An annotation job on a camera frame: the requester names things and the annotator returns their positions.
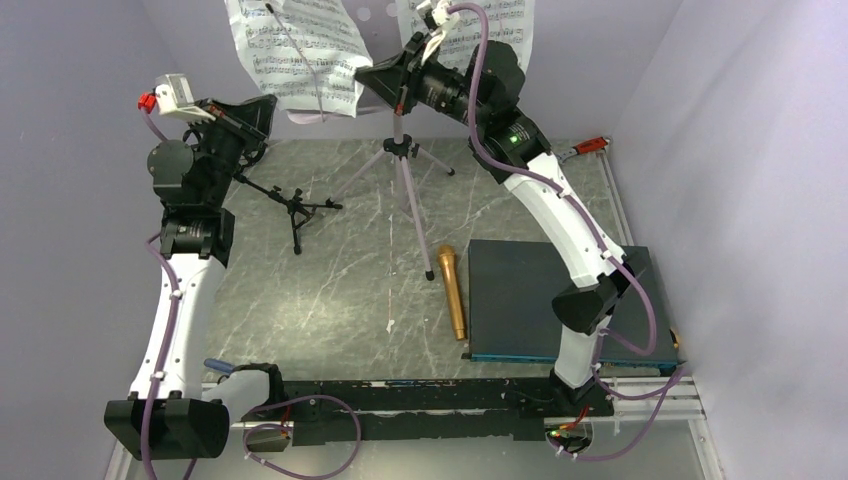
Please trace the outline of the lilac music stand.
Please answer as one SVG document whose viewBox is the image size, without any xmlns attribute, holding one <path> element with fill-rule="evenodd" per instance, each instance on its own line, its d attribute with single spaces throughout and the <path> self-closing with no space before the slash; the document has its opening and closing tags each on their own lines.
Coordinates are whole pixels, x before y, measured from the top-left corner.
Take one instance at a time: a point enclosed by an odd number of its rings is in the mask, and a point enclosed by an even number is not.
<svg viewBox="0 0 848 480">
<path fill-rule="evenodd" d="M 417 33 L 424 33 L 425 36 L 428 37 L 429 31 L 428 29 L 426 29 L 426 31 L 424 32 Z M 438 52 L 439 50 L 430 59 L 437 60 Z M 398 116 L 394 114 L 394 110 L 391 109 L 391 111 L 393 115 L 393 134 L 385 140 L 383 152 L 384 154 L 391 156 L 393 159 L 396 171 L 399 175 L 400 180 L 403 183 L 401 190 L 406 196 L 402 202 L 404 205 L 409 207 L 416 231 L 418 233 L 421 233 L 423 231 L 423 226 L 418 212 L 417 195 L 415 193 L 414 181 L 412 179 L 411 170 L 409 167 L 410 159 L 416 157 L 417 155 L 417 145 L 412 141 L 412 138 L 407 135 L 403 130 L 402 118 L 404 115 Z M 319 115 L 319 118 L 321 120 L 325 120 L 327 117 L 330 116 L 334 115 Z"/>
</svg>

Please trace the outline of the sheet music page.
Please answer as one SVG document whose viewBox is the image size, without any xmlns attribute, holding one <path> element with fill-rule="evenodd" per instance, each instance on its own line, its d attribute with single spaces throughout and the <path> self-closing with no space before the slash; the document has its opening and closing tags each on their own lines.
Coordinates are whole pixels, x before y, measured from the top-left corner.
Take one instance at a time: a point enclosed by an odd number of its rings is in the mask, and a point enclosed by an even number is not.
<svg viewBox="0 0 848 480">
<path fill-rule="evenodd" d="M 237 56 L 259 90 L 286 111 L 355 118 L 373 60 L 340 1 L 227 1 Z"/>
<path fill-rule="evenodd" d="M 405 43 L 416 31 L 426 26 L 415 12 L 421 1 L 397 1 L 397 21 L 402 42 Z M 519 67 L 527 71 L 532 55 L 534 36 L 534 0 L 474 1 L 487 13 L 489 39 L 506 43 L 514 50 Z M 473 12 L 462 12 L 460 19 L 443 41 L 438 61 L 448 68 L 464 72 L 471 54 L 480 40 L 478 16 Z"/>
</svg>

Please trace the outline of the black microphone stand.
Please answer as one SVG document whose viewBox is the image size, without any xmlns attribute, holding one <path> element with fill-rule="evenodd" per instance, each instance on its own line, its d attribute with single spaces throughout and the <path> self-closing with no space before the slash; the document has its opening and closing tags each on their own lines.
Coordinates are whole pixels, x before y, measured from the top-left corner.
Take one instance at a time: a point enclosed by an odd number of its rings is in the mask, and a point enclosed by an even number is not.
<svg viewBox="0 0 848 480">
<path fill-rule="evenodd" d="M 270 189 L 268 189 L 250 180 L 246 175 L 246 170 L 256 166 L 262 160 L 267 148 L 268 145 L 266 143 L 262 143 L 255 150 L 243 153 L 242 159 L 239 161 L 239 166 L 233 174 L 233 179 L 238 183 L 257 190 L 270 200 L 286 207 L 291 224 L 293 253 L 295 255 L 301 255 L 302 244 L 299 234 L 300 229 L 314 218 L 318 209 L 341 210 L 343 205 L 332 200 L 326 200 L 323 204 L 307 203 L 304 201 L 303 190 L 300 188 L 296 188 L 290 197 L 285 197 L 282 193 L 282 189 L 277 185 L 273 185 Z"/>
</svg>

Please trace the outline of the gold microphone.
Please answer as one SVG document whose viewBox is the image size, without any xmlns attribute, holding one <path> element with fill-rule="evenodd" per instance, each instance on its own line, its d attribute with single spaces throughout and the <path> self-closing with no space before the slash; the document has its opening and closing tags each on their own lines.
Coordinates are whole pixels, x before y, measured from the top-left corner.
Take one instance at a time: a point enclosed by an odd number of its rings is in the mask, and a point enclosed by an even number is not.
<svg viewBox="0 0 848 480">
<path fill-rule="evenodd" d="M 468 338 L 468 333 L 458 279 L 456 251 L 450 245 L 441 245 L 438 248 L 437 260 L 442 273 L 452 331 L 457 341 L 464 341 Z"/>
</svg>

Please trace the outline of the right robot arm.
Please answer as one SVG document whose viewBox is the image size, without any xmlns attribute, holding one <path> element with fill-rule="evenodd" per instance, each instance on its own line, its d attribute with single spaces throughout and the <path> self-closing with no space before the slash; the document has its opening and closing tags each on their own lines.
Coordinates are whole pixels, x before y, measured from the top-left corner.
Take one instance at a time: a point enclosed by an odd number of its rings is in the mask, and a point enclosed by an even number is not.
<svg viewBox="0 0 848 480">
<path fill-rule="evenodd" d="M 429 42 L 416 33 L 401 53 L 357 69 L 355 80 L 399 114 L 417 104 L 470 129 L 475 159 L 529 211 L 570 275 L 552 301 L 562 324 L 551 373 L 551 401 L 574 415 L 600 390 L 600 342 L 629 290 L 644 292 L 644 260 L 627 255 L 588 213 L 565 178 L 539 127 L 518 106 L 525 74 L 513 48 L 489 40 L 465 72 L 425 57 Z"/>
</svg>

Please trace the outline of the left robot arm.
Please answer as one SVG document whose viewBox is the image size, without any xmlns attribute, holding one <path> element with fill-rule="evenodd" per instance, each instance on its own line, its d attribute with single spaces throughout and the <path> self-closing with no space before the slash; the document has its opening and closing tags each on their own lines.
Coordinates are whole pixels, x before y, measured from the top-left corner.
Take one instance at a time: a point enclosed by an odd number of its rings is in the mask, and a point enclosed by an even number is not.
<svg viewBox="0 0 848 480">
<path fill-rule="evenodd" d="M 162 279 L 148 347 L 128 396 L 108 402 L 104 423 L 137 460 L 215 458 L 231 425 L 250 412 L 279 417 L 287 392 L 279 368 L 241 365 L 211 389 L 201 381 L 203 340 L 226 272 L 235 232 L 224 205 L 242 160 L 261 155 L 276 99 L 239 104 L 202 99 L 194 143 L 170 139 L 149 154 L 147 169 L 160 199 L 161 228 L 149 241 Z"/>
</svg>

